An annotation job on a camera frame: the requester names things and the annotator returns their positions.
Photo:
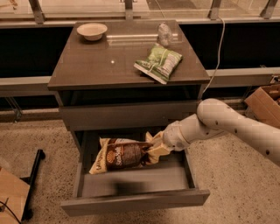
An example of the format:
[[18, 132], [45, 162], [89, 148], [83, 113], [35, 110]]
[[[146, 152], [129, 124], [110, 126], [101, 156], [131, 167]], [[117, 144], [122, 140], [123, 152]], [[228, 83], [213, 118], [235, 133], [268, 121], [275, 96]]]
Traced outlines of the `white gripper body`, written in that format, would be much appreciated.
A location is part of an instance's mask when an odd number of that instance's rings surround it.
[[163, 132], [163, 144], [169, 151], [183, 151], [190, 144], [184, 139], [179, 121], [169, 124]]

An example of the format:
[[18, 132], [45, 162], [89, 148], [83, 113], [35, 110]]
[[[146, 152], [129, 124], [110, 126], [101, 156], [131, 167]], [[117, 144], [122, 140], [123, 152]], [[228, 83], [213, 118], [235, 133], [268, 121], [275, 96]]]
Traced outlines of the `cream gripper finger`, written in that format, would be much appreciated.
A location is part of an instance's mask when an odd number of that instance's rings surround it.
[[158, 147], [162, 143], [163, 132], [159, 131], [156, 135], [152, 135], [150, 132], [145, 134], [145, 141], [152, 144], [154, 148]]
[[159, 145], [157, 147], [151, 147], [148, 150], [148, 158], [151, 164], [156, 164], [161, 156], [170, 154], [170, 150], [165, 145]]

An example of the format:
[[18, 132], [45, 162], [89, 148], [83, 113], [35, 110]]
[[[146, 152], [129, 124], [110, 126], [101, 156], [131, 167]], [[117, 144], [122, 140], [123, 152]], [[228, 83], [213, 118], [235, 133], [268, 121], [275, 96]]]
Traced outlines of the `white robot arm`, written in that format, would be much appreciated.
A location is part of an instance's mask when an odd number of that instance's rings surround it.
[[194, 115], [169, 124], [155, 136], [146, 134], [146, 141], [152, 144], [148, 150], [150, 164], [171, 151], [183, 151], [195, 141], [219, 137], [225, 132], [280, 165], [280, 129], [240, 115], [223, 101], [212, 98], [202, 101]]

